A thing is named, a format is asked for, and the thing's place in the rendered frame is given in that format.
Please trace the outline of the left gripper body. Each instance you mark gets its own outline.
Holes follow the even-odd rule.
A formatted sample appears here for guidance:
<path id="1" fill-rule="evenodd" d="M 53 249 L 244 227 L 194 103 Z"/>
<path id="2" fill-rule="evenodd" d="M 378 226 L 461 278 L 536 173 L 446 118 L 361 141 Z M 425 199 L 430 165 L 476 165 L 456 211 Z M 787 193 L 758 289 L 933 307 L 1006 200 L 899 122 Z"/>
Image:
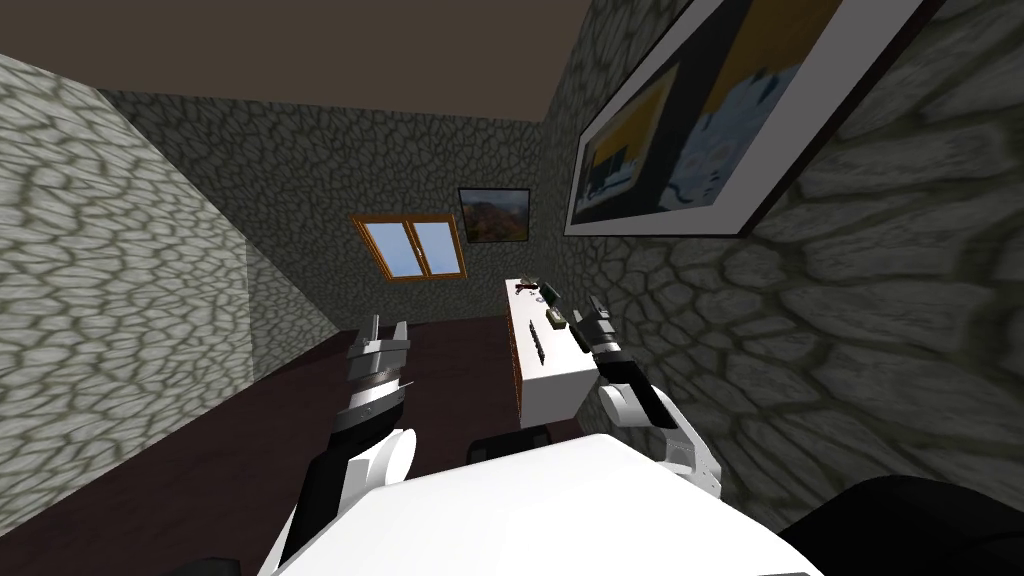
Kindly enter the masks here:
<path id="1" fill-rule="evenodd" d="M 410 340 L 370 340 L 356 337 L 349 347 L 348 381 L 353 395 L 399 378 L 406 365 Z"/>

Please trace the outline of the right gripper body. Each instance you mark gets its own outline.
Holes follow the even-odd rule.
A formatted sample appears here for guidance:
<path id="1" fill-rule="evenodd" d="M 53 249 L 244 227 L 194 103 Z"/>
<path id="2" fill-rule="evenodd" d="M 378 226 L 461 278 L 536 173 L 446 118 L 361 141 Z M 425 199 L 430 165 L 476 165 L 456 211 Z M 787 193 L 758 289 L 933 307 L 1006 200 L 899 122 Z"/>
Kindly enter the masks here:
<path id="1" fill-rule="evenodd" d="M 616 331 L 611 324 L 610 316 L 606 319 L 596 318 L 590 313 L 583 320 L 583 328 L 589 348 L 594 357 L 605 353 L 620 352 L 621 345 Z"/>

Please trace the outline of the white dresser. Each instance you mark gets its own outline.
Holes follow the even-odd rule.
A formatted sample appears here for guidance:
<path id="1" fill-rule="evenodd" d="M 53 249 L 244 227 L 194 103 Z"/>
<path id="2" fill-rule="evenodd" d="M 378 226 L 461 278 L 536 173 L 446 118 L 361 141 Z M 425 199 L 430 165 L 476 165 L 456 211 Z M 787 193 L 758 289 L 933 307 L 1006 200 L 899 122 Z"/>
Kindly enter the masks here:
<path id="1" fill-rule="evenodd" d="M 598 376 L 589 354 L 567 328 L 551 326 L 537 290 L 506 279 L 507 324 L 522 428 L 572 419 Z"/>

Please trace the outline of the wooden framed window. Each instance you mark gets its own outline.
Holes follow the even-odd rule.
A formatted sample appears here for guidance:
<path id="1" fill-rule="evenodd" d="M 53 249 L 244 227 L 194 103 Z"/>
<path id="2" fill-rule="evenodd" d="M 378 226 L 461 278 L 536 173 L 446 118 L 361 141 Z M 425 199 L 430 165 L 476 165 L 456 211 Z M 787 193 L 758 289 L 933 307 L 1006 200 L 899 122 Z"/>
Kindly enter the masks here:
<path id="1" fill-rule="evenodd" d="M 352 214 L 350 218 L 389 282 L 467 276 L 453 214 Z"/>

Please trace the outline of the small dark landscape picture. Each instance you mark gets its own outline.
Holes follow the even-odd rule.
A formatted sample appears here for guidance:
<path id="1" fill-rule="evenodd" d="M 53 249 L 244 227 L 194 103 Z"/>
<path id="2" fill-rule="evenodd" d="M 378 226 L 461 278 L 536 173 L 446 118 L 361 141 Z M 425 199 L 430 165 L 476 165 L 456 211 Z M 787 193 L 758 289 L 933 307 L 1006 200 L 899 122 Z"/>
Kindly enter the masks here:
<path id="1" fill-rule="evenodd" d="M 528 240 L 528 189 L 463 188 L 459 191 L 459 199 L 468 243 Z"/>

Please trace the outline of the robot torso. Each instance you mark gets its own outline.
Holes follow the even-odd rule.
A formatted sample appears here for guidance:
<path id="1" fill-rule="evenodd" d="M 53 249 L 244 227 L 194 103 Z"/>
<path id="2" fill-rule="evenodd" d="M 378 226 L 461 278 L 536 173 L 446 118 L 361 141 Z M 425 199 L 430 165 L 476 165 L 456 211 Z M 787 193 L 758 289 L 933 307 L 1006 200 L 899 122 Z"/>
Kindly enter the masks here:
<path id="1" fill-rule="evenodd" d="M 259 576 L 823 576 L 687 442 L 655 462 L 597 434 L 409 479 L 415 440 L 356 456 L 338 517 Z"/>

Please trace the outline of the large white framed picture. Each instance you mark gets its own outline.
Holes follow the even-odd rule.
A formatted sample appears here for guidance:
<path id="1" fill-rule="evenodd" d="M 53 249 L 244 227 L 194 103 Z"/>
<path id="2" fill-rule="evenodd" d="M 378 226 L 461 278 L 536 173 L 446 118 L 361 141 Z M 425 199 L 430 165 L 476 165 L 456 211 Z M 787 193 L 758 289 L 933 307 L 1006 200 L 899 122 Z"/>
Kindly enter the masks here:
<path id="1" fill-rule="evenodd" d="M 737 237 L 943 0 L 692 0 L 581 132 L 567 236 Z"/>

